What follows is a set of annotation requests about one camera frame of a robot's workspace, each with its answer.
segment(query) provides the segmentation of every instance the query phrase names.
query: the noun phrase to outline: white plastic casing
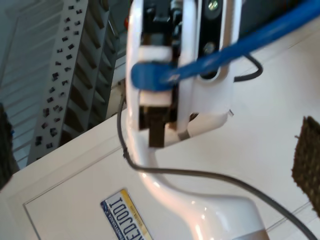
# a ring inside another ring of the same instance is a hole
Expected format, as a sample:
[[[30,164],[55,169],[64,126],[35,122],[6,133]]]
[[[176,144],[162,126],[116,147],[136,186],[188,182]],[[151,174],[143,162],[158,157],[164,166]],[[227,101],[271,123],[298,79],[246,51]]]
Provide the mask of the white plastic casing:
[[[130,10],[126,55],[126,129],[128,149],[133,160],[139,165],[157,167],[156,149],[149,147],[148,131],[139,131],[139,105],[168,104],[169,95],[165,92],[140,94],[132,85],[131,68],[138,61],[167,62],[169,51],[166,52],[168,49],[161,46],[140,47],[143,2],[144,0],[134,0]],[[224,0],[221,30],[223,47],[238,39],[241,6],[241,0]],[[194,0],[183,1],[182,23],[180,66],[195,60],[196,35],[199,33]],[[166,143],[176,143],[177,133],[184,132],[189,127],[191,135],[197,135],[222,126],[227,121],[230,109],[233,78],[230,65],[223,67],[217,78],[210,82],[203,82],[198,77],[182,81],[179,84],[177,131],[166,128]],[[200,114],[189,123],[190,114],[194,112]],[[140,173],[140,177],[158,201],[188,224],[195,240],[244,239],[243,236],[264,229],[255,204],[247,198],[185,192],[172,186],[159,174]]]

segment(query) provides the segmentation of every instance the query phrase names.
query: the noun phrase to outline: white curved arm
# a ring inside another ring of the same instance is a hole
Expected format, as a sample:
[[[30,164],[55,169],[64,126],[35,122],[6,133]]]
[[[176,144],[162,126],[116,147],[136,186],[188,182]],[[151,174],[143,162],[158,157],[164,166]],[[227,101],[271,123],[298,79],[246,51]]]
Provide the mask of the white curved arm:
[[[155,149],[149,148],[148,136],[144,135],[145,132],[139,131],[139,90],[132,86],[130,75],[133,65],[138,61],[143,2],[144,0],[134,0],[130,10],[126,60],[126,99],[128,106],[126,130],[128,148],[133,161],[145,167],[157,167]],[[195,25],[192,24],[192,21],[195,21],[196,18],[194,0],[184,0],[183,5],[184,28],[195,28]],[[182,47],[187,48],[188,45],[182,44]],[[181,64],[194,59],[193,51],[183,50],[182,52],[184,62],[180,62]],[[188,83],[186,81],[185,83],[184,89],[190,90],[192,82],[189,81]],[[189,118],[188,109],[185,109],[185,111]],[[185,129],[186,124],[188,122],[183,123],[180,129]],[[139,175],[150,193],[188,224],[195,240],[268,239],[255,204],[247,198],[190,193],[176,188],[162,175],[146,173],[140,173]]]

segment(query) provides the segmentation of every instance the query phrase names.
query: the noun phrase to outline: blue cable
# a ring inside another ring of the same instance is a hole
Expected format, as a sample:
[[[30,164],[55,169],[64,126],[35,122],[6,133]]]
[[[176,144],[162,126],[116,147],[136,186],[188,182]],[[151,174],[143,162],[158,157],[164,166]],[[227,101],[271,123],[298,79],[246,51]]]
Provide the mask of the blue cable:
[[[291,33],[320,15],[320,0],[305,0],[291,12],[211,55],[199,58],[183,67],[170,64],[137,63],[131,70],[133,85],[141,90],[166,91],[183,79],[206,75],[250,52]]]

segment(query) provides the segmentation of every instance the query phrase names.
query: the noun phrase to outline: license plate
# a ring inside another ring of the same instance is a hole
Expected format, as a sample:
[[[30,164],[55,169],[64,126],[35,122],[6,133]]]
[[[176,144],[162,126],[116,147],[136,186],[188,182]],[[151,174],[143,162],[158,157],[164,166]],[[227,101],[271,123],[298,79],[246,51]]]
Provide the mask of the license plate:
[[[119,240],[152,240],[126,189],[100,203]]]

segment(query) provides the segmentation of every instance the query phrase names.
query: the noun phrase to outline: brown textured mat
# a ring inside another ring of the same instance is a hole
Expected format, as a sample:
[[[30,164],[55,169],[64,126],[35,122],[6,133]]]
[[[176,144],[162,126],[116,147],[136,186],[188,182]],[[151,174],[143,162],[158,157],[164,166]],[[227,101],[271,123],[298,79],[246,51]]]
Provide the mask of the brown textured mat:
[[[311,116],[304,117],[298,139],[292,177],[320,217],[320,124]]]

